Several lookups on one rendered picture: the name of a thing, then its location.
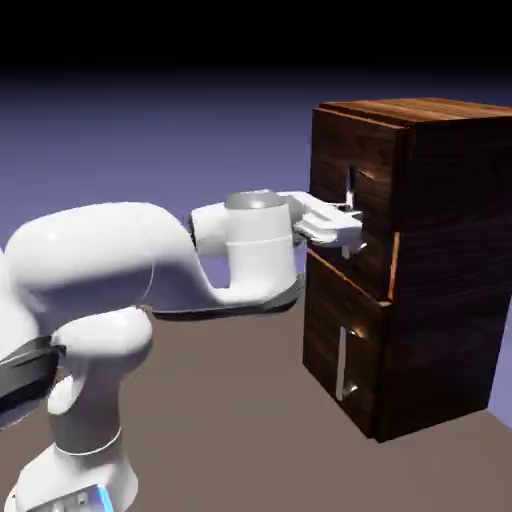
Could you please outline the dark wood cabinet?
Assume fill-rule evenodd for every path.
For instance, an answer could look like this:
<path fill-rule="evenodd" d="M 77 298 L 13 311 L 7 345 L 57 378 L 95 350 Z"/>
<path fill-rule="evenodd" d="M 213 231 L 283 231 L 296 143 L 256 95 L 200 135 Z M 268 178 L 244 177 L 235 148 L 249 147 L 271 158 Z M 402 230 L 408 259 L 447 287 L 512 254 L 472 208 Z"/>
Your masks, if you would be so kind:
<path fill-rule="evenodd" d="M 412 130 L 372 439 L 483 410 L 512 298 L 512 107 L 427 97 L 316 108 Z"/>

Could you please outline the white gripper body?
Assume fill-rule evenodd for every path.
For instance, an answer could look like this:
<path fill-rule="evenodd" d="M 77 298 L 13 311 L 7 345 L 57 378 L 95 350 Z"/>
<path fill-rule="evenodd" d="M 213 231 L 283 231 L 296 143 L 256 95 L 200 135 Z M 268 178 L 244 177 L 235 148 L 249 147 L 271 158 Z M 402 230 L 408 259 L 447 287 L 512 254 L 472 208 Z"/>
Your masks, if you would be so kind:
<path fill-rule="evenodd" d="M 361 245 L 362 213 L 307 192 L 293 193 L 293 232 L 316 245 Z"/>

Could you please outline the dark wood door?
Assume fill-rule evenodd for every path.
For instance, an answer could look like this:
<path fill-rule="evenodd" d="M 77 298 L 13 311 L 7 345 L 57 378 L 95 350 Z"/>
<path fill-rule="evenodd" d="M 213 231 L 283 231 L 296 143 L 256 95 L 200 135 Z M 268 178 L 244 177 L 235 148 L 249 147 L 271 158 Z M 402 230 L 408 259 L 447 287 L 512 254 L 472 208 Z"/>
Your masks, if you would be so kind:
<path fill-rule="evenodd" d="M 312 117 L 310 193 L 343 203 L 349 165 L 358 173 L 354 206 L 363 212 L 365 250 L 349 260 L 342 249 L 313 249 L 379 301 L 393 297 L 396 269 L 396 226 L 400 218 L 401 184 L 410 149 L 409 126 L 377 122 L 316 108 Z"/>
<path fill-rule="evenodd" d="M 306 261 L 303 364 L 353 423 L 377 437 L 379 385 L 391 303 L 365 293 L 340 271 L 310 251 Z M 339 331 L 360 327 L 366 339 L 353 347 L 360 387 L 345 401 L 335 398 Z"/>

